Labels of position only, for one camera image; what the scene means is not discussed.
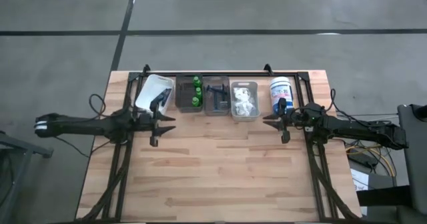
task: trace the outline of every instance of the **concrete floor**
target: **concrete floor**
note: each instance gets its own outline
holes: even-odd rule
[[[0,0],[0,31],[120,30],[128,0]],[[427,28],[427,0],[135,0],[129,29]],[[0,37],[0,129],[53,147],[35,157],[16,223],[73,219],[87,159],[33,134],[42,114],[91,117],[87,99],[103,94],[118,36]],[[425,35],[127,37],[119,70],[326,69],[337,105],[348,113],[395,113],[426,104]],[[64,137],[83,152],[92,137]],[[392,153],[398,184],[404,156]]]

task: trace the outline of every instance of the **metal bracket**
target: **metal bracket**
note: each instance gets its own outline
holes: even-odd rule
[[[151,68],[149,67],[148,64],[145,64],[144,68],[142,69],[142,72],[147,73],[148,71],[151,71]]]
[[[298,71],[297,75],[304,81],[310,81],[310,76],[307,71]]]
[[[134,80],[138,79],[139,77],[142,77],[141,72],[131,72],[127,76],[127,81],[134,81]]]
[[[274,72],[273,72],[273,70],[272,70],[272,67],[270,67],[270,64],[266,64],[265,66],[264,66],[264,69],[263,69],[264,71],[268,71],[268,75],[270,75],[270,76],[272,76],[273,74],[274,74]]]

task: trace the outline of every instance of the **white jar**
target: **white jar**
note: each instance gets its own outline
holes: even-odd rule
[[[270,83],[270,94],[272,97],[273,113],[279,112],[279,99],[286,99],[286,109],[294,108],[292,99],[291,83],[287,77],[276,77]]]

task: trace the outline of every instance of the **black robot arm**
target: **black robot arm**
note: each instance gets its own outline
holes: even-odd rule
[[[56,137],[61,134],[102,135],[112,143],[121,144],[127,141],[127,133],[134,131],[151,131],[150,145],[157,147],[157,137],[175,128],[158,127],[158,121],[174,121],[159,111],[162,99],[151,102],[151,113],[142,111],[137,117],[132,116],[128,108],[113,112],[104,119],[69,117],[50,113],[36,118],[35,134],[39,137]]]
[[[375,141],[378,144],[395,150],[407,148],[405,131],[387,121],[360,121],[357,119],[341,120],[326,114],[324,107],[316,103],[308,103],[300,108],[285,110],[286,100],[279,100],[279,115],[270,115],[264,119],[277,119],[279,121],[264,121],[264,123],[282,130],[282,143],[290,140],[288,126],[312,128],[310,140],[315,144],[325,144],[334,137]]]

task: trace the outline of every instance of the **wooden tabletop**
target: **wooden tabletop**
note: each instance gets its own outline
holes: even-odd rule
[[[329,106],[326,72],[308,72],[315,102]],[[122,107],[127,75],[127,71],[111,73],[105,114]],[[135,134],[122,221],[318,220],[304,134],[291,128],[291,141],[281,144],[280,134],[262,123],[262,117],[272,112],[271,77],[230,77],[230,82],[236,80],[258,83],[261,115],[256,121],[180,113],[172,100],[166,115],[176,121],[162,125],[176,128],[159,138],[159,147],[149,145],[151,133]],[[96,137],[93,148],[106,141]],[[360,215],[342,142],[329,141],[325,148],[334,189]],[[112,157],[113,145],[91,156],[77,217],[84,216],[105,191]]]

